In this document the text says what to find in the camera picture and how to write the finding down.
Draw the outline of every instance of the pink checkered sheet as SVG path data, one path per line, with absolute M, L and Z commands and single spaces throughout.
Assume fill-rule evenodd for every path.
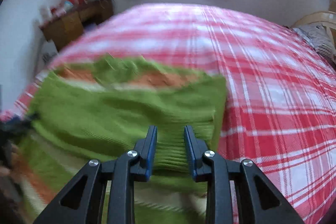
M 326 213 L 336 196 L 336 73 L 293 31 L 217 7 L 141 5 L 72 42 L 49 67 L 105 53 L 225 76 L 218 152 L 252 159 L 305 223 Z M 25 113 L 41 81 L 43 73 L 12 112 Z

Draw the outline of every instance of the wooden cabinet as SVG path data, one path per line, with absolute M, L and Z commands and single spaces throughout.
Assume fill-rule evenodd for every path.
M 60 51 L 84 32 L 86 23 L 100 24 L 113 15 L 112 0 L 96 0 L 80 5 L 40 27 L 47 41 L 53 40 Z

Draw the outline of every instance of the wooden headboard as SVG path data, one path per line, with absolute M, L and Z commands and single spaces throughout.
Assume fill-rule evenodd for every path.
M 336 46 L 336 13 L 329 11 L 316 12 L 307 16 L 304 16 L 291 27 L 298 27 L 300 25 L 320 22 L 325 28 L 330 39 Z

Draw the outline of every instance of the striped pillow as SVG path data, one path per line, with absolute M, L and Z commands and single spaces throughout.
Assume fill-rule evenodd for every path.
M 333 68 L 336 68 L 335 45 L 330 40 L 322 24 L 317 22 L 302 25 L 297 28 L 308 37 L 308 44 L 311 45 L 320 56 L 325 58 Z

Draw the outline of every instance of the bed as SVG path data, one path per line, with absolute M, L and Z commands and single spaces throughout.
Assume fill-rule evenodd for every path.
M 323 22 L 332 37 L 335 16 L 320 12 L 295 26 Z M 49 68 L 106 53 L 225 76 L 218 152 L 252 159 L 305 223 L 326 214 L 336 196 L 336 72 L 293 30 L 217 7 L 141 5 L 72 42 Z M 12 112 L 26 112 L 45 75 L 26 88 Z

